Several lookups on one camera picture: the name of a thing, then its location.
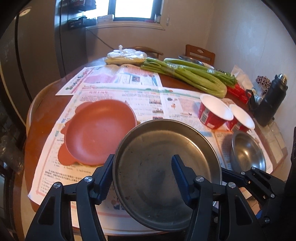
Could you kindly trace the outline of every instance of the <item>window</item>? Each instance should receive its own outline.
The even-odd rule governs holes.
[[[154,21],[162,0],[96,0],[96,9],[84,12],[88,18],[114,14],[114,21]]]

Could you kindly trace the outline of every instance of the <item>window pane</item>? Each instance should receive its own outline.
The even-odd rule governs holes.
[[[87,18],[97,18],[100,16],[108,15],[109,0],[96,0],[96,9],[89,10],[83,14]]]
[[[116,0],[116,18],[151,18],[153,0]]]

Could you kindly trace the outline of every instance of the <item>dining table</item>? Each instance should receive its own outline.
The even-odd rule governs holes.
[[[45,94],[43,100],[41,101],[40,105],[38,106],[36,112],[33,115],[33,120],[29,129],[25,146],[25,182],[28,193],[30,192],[32,187],[35,170],[45,141],[47,140],[48,135],[52,131],[52,128],[54,127],[56,121],[58,120],[58,118],[60,117],[65,107],[72,98],[72,96],[56,96],[56,93],[69,80],[71,80],[76,74],[78,74],[84,67],[93,67],[102,64],[104,64],[104,58],[100,58],[83,66],[80,66],[79,68],[67,74],[65,77],[61,78],[59,81],[53,80],[56,82],[53,85],[51,85],[48,92]],[[197,88],[176,78],[163,74],[159,74],[159,77],[163,87],[201,92]],[[248,112],[247,105],[243,104],[233,95],[227,93],[226,98],[233,100],[235,104],[237,104],[238,106],[240,106]],[[255,127],[255,131],[258,134],[264,148],[266,149],[267,154],[271,159],[274,171],[278,166],[280,166],[280,164],[284,162],[285,158],[287,157],[287,153],[285,153],[280,162],[276,162],[273,155],[271,154],[271,148],[269,147],[267,140],[264,138],[257,125]],[[33,201],[31,201],[31,206],[35,212],[39,207],[39,205],[34,203]]]

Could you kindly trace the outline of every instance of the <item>black thermos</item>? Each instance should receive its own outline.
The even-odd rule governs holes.
[[[286,76],[276,75],[262,102],[254,111],[254,117],[261,126],[266,126],[272,120],[286,96],[287,89]]]

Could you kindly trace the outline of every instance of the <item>newspaper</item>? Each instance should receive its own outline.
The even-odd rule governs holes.
[[[53,183],[57,181],[62,182],[63,185],[76,183],[85,176],[92,175],[95,171],[96,167],[78,163],[63,166],[59,163],[57,155],[64,142],[64,135],[60,131],[65,123],[73,117],[75,109],[84,102],[94,102],[101,99],[117,99],[128,103],[140,123],[152,119],[168,118],[192,126],[204,135],[213,146],[221,166],[231,168],[229,162],[227,162],[226,149],[221,148],[221,143],[226,134],[231,135],[232,132],[227,131],[226,125],[223,125],[217,131],[213,131],[200,122],[197,116],[200,93],[165,87],[146,88],[141,85],[104,86],[104,84],[95,84],[84,86],[74,94],[49,134],[39,158],[29,193],[29,198],[35,203],[41,204]],[[269,167],[267,172],[270,173],[272,171],[270,159],[265,150],[263,153],[266,158],[266,166]],[[113,185],[111,185],[106,200],[96,208],[105,235],[135,235],[157,232],[141,225],[124,210],[115,194]],[[79,227],[75,202],[71,203],[71,213],[72,225]]]
[[[143,85],[146,87],[162,86],[157,73],[142,70],[140,67],[131,64],[121,66],[111,64],[83,68],[56,95],[74,95],[82,86],[97,83]]]

